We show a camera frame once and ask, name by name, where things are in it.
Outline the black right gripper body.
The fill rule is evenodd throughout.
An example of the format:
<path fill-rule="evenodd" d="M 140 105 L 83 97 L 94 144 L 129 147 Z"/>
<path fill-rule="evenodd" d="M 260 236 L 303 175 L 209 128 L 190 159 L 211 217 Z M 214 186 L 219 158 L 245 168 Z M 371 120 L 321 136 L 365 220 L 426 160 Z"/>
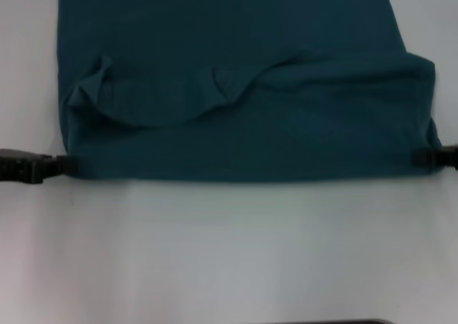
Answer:
<path fill-rule="evenodd" d="M 457 169 L 458 168 L 458 147 L 456 145 L 443 147 L 443 153 L 444 153 L 444 166 L 453 167 Z"/>

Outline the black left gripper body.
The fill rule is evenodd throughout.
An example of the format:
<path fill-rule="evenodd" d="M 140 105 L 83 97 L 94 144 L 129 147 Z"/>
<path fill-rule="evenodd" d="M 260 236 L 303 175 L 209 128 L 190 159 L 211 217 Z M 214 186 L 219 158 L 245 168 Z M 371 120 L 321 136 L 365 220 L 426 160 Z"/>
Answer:
<path fill-rule="evenodd" d="M 28 185 L 44 181 L 44 165 L 52 156 L 15 149 L 1 149 L 1 181 Z"/>

